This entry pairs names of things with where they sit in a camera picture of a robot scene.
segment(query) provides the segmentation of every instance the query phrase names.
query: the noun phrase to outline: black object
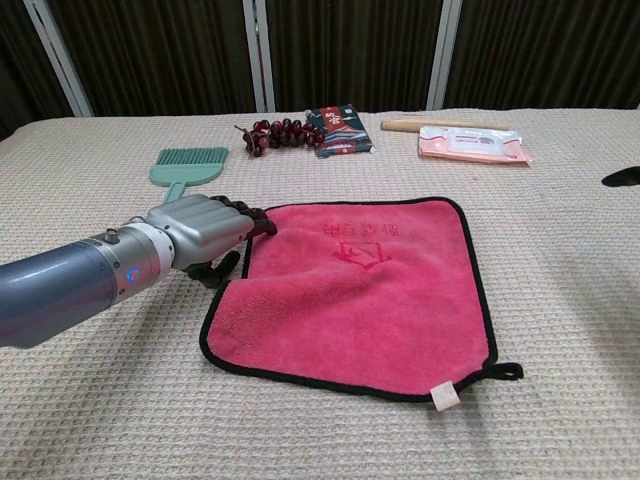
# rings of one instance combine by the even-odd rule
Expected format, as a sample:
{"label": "black object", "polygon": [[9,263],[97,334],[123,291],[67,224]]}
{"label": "black object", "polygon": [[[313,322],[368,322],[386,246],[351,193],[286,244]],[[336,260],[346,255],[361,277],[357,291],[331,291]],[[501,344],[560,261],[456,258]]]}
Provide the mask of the black object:
{"label": "black object", "polygon": [[215,195],[213,197],[209,197],[211,200],[217,200],[218,202],[222,202],[222,204],[226,207],[231,203],[231,200],[229,200],[227,197],[225,197],[224,195]]}
{"label": "black object", "polygon": [[247,239],[253,238],[257,235],[266,233],[267,235],[275,235],[278,233],[276,224],[269,218],[259,218],[255,221],[255,227],[247,234]]}
{"label": "black object", "polygon": [[267,218],[267,214],[261,208],[248,208],[246,210],[240,210],[240,215],[246,215],[247,217],[251,217],[254,220]]}
{"label": "black object", "polygon": [[239,212],[242,210],[247,210],[249,208],[249,206],[246,203],[244,203],[242,200],[238,200],[237,202],[230,202],[229,204],[226,204],[226,206],[235,208]]}
{"label": "black object", "polygon": [[192,280],[197,280],[207,288],[218,288],[222,281],[231,273],[240,261],[240,254],[231,251],[227,253],[216,268],[211,263],[189,265],[184,271]]}
{"label": "black object", "polygon": [[640,167],[629,167],[612,173],[602,179],[602,184],[607,187],[630,187],[640,185]]}

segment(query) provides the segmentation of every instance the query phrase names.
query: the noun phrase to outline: blue indicator light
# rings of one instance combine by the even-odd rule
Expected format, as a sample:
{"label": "blue indicator light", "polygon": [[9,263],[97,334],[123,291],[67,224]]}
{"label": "blue indicator light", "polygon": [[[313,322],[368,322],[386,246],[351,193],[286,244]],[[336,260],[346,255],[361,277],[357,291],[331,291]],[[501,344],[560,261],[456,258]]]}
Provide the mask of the blue indicator light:
{"label": "blue indicator light", "polygon": [[129,283],[136,283],[140,280],[140,269],[138,267],[131,267],[127,270],[127,280]]}

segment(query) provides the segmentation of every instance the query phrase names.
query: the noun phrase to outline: brush handle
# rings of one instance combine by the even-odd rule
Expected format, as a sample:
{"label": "brush handle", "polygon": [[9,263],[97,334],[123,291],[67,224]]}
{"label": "brush handle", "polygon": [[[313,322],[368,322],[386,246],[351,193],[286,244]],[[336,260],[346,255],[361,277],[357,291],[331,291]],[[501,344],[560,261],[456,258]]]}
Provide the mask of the brush handle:
{"label": "brush handle", "polygon": [[178,200],[182,197],[185,188],[187,188],[186,182],[172,183],[169,187],[169,190],[167,191],[167,194],[164,196],[164,202],[162,203],[169,203],[173,202],[174,200]]}
{"label": "brush handle", "polygon": [[394,130],[396,132],[416,132],[420,133],[420,128],[429,126],[437,127],[467,127],[467,128],[488,128],[491,130],[509,130],[508,125],[485,122],[463,122],[452,120],[434,120],[429,118],[404,118],[400,120],[385,120],[380,124],[382,130]]}

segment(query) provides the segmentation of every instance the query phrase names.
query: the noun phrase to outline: table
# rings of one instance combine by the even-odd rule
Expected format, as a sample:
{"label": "table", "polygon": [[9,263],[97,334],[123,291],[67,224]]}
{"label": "table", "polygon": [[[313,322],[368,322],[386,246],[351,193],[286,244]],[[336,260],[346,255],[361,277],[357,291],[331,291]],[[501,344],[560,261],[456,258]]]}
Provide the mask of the table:
{"label": "table", "polygon": [[[236,376],[198,334],[213,293],[181,272],[31,350],[0,350],[3,478],[638,478],[640,111],[473,109],[507,123],[531,167],[417,156],[400,112],[362,113],[373,154],[247,157],[234,124],[263,116],[47,120],[0,143],[0,263],[161,203],[159,151],[226,146],[213,183],[251,206],[446,196],[465,211],[501,361],[462,403],[394,403]],[[234,276],[239,276],[239,268]]]}

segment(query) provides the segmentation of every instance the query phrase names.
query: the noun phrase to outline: brush bristles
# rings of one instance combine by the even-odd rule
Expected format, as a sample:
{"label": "brush bristles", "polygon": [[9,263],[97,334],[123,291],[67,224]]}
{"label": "brush bristles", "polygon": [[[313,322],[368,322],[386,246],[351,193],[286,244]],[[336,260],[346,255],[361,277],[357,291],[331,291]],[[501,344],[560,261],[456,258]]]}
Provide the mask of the brush bristles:
{"label": "brush bristles", "polygon": [[156,165],[222,163],[226,157],[226,148],[169,148],[160,152]]}

